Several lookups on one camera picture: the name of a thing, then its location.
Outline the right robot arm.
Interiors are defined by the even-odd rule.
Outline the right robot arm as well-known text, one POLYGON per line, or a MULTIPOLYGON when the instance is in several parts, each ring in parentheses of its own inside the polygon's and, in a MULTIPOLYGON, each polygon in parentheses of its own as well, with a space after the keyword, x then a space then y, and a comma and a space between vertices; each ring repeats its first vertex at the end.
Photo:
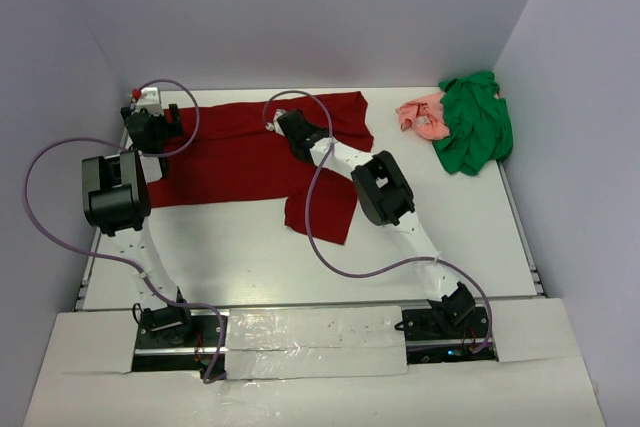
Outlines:
POLYGON ((277 110, 273 129, 289 142, 297 159, 316 167, 304 207, 305 233, 315 243, 311 225, 311 202, 316 183, 324 171, 349 180, 367 220, 388 232, 403 247, 432 310, 431 329, 455 338, 467 329, 476 309, 465 276, 439 258, 416 211, 414 193, 388 151, 370 153, 350 147, 330 135, 327 128, 311 124, 299 110, 277 110))

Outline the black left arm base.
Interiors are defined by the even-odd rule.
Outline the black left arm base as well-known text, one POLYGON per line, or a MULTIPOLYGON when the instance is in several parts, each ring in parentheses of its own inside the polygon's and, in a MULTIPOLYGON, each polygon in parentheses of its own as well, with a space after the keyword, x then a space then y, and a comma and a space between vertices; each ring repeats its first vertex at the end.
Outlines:
POLYGON ((222 328, 215 314, 166 307, 138 311, 131 370, 136 373, 191 372, 201 380, 226 377, 222 328))

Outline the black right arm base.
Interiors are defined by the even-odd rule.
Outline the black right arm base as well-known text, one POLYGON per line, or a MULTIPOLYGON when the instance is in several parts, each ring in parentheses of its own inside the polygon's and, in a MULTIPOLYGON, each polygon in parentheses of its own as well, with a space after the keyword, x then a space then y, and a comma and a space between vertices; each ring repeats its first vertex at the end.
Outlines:
POLYGON ((450 330, 436 325, 432 309, 409 308, 394 325, 402 332, 409 365, 495 361, 493 343, 476 351, 488 332, 488 318, 484 307, 476 307, 462 323, 450 330))

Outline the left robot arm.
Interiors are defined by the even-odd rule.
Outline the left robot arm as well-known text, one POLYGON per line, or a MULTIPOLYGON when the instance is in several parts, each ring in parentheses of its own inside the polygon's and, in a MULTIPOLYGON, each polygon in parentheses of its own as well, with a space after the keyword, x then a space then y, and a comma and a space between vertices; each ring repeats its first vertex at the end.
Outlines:
POLYGON ((171 346, 188 343, 196 322, 180 288, 167 273, 151 237, 148 217, 151 199, 137 147, 155 155, 158 166, 152 171, 164 179, 168 160, 158 155, 171 138, 184 134, 178 106, 154 115, 149 107, 121 110, 125 127, 133 136, 132 148, 116 155, 97 156, 82 161, 83 211, 88 223, 111 239, 119 254, 136 262, 132 270, 139 295, 140 313, 134 318, 140 332, 171 346))

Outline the red t shirt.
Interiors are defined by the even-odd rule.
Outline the red t shirt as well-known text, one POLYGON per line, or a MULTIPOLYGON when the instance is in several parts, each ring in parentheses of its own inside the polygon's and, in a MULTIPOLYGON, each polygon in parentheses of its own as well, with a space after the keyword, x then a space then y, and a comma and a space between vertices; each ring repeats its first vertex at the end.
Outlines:
MULTIPOLYGON (((169 151, 184 150, 169 157, 167 178, 149 183, 152 207, 282 198, 285 225, 305 234, 305 198, 315 168, 296 159, 284 137, 265 129, 262 109, 260 102, 182 109, 184 130, 196 138, 167 142, 169 151)), ((323 172, 311 202, 314 237, 344 244, 356 206, 353 184, 323 172)))

